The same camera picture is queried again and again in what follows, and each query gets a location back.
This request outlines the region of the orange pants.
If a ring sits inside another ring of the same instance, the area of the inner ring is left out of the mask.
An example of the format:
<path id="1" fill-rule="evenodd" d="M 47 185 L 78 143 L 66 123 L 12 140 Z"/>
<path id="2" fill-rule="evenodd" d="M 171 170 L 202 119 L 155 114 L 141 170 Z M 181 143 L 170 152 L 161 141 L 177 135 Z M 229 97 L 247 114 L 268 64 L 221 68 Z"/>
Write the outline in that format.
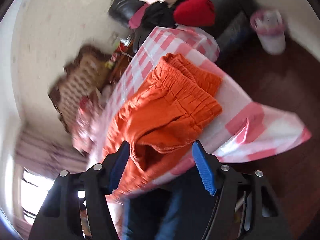
<path id="1" fill-rule="evenodd" d="M 112 119 L 104 154 L 130 145 L 130 158 L 112 198 L 142 189 L 174 168 L 204 128 L 222 113 L 215 99 L 221 77 L 181 54 L 160 58 L 139 90 Z"/>

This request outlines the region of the pink curtain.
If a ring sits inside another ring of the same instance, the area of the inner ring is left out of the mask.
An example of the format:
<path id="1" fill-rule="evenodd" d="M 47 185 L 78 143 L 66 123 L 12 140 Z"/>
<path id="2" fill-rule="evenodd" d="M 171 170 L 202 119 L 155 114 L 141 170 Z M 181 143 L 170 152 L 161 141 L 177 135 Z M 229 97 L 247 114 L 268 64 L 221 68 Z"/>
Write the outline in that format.
<path id="1" fill-rule="evenodd" d="M 71 174 L 84 172 L 87 158 L 72 147 L 65 147 L 25 127 L 15 147 L 15 163 L 49 179 L 62 170 Z"/>

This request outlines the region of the pink checkered tablecloth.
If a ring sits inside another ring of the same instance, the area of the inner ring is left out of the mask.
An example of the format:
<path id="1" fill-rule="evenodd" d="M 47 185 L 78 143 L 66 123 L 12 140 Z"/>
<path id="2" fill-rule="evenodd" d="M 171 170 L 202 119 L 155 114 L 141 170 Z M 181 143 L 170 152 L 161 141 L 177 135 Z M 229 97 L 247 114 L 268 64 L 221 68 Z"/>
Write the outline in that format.
<path id="1" fill-rule="evenodd" d="M 254 102 L 215 64 L 218 54 L 215 39 L 199 28 L 153 29 L 93 122 L 91 161 L 130 144 L 109 202 L 182 175 L 195 164 L 195 140 L 221 162 L 245 163 L 311 138 L 295 113 Z"/>

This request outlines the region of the pink floral pillows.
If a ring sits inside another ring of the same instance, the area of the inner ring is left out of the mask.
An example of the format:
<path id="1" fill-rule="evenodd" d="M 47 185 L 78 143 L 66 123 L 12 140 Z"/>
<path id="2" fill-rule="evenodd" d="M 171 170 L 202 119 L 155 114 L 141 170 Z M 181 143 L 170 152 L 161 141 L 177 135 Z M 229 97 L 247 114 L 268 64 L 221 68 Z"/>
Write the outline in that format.
<path id="1" fill-rule="evenodd" d="M 95 88 L 79 102 L 72 128 L 72 144 L 84 156 L 88 156 L 95 145 L 99 120 L 113 90 L 113 85 L 106 85 L 102 92 Z"/>

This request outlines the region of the tufted brown headboard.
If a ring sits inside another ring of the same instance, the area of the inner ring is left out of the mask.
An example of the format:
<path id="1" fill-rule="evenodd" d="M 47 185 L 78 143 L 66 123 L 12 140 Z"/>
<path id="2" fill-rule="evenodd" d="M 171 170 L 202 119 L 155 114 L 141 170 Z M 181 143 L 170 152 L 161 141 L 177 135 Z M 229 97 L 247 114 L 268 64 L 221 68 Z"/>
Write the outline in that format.
<path id="1" fill-rule="evenodd" d="M 67 133 L 71 133 L 82 97 L 102 89 L 110 70 L 105 66 L 111 54 L 90 44 L 83 45 L 78 55 L 64 66 L 61 75 L 48 91 Z"/>

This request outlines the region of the wooden nightstand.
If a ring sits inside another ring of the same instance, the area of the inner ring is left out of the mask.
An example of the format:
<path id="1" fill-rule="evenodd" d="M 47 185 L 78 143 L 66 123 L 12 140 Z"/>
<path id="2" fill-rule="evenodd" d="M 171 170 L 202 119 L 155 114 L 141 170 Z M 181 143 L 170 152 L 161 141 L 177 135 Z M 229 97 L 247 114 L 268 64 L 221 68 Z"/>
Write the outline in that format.
<path id="1" fill-rule="evenodd" d="M 134 36 L 129 35 L 127 38 L 121 38 L 116 50 L 112 53 L 109 60 L 105 63 L 108 70 L 106 83 L 117 83 L 133 59 L 133 42 Z"/>

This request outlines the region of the white bin with pink liner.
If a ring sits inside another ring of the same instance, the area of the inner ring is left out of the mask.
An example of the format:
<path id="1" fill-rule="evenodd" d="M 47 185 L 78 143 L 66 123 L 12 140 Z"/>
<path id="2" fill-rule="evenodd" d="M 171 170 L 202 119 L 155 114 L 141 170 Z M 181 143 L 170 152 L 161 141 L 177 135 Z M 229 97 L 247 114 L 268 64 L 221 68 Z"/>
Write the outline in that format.
<path id="1" fill-rule="evenodd" d="M 277 9 L 260 9 L 250 18 L 251 28 L 270 55 L 280 55 L 286 48 L 285 21 Z"/>

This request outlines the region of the red folded garment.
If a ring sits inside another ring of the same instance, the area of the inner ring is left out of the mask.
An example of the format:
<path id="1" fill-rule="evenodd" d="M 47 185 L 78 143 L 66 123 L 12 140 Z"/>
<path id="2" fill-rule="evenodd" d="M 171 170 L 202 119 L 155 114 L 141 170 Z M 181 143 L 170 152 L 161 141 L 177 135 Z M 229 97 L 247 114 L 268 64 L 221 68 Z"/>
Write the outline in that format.
<path id="1" fill-rule="evenodd" d="M 210 0 L 185 0 L 173 13 L 177 24 L 191 27 L 210 27 L 215 23 L 215 7 Z"/>

